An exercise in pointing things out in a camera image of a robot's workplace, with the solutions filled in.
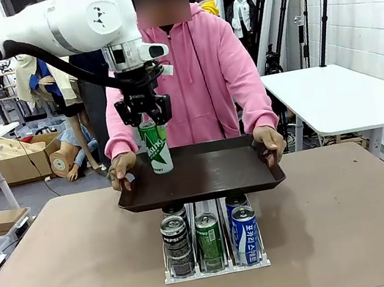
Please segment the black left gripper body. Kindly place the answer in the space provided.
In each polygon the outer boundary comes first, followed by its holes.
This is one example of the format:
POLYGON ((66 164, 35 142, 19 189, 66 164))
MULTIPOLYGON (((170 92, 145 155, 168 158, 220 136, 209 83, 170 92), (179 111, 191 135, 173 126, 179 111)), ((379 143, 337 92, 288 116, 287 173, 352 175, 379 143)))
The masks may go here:
POLYGON ((116 72, 114 77, 122 84, 119 88, 122 99, 129 108, 137 112, 149 113, 148 106, 157 94, 156 69, 154 64, 145 65, 134 70, 116 72))

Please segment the person's right hand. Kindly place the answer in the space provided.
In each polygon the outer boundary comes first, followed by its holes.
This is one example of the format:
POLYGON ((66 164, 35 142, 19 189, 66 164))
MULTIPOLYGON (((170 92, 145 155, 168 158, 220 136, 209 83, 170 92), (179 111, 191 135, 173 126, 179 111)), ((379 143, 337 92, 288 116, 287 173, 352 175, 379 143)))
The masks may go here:
POLYGON ((108 174, 111 186, 114 190, 122 192, 122 184, 125 182, 125 175, 129 169, 136 164, 134 152, 124 152, 117 155, 111 162, 108 174))

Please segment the person's left hand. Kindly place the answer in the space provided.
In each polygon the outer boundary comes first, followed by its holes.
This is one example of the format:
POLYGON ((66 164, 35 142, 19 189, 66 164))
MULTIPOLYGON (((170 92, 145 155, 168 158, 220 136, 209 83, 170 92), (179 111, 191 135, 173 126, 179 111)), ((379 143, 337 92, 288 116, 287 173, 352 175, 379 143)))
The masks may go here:
POLYGON ((260 126, 253 130, 253 137, 256 142, 263 143, 272 152, 267 156, 267 164, 272 167, 274 162, 280 162, 283 157, 286 143, 281 134, 270 126, 260 126))

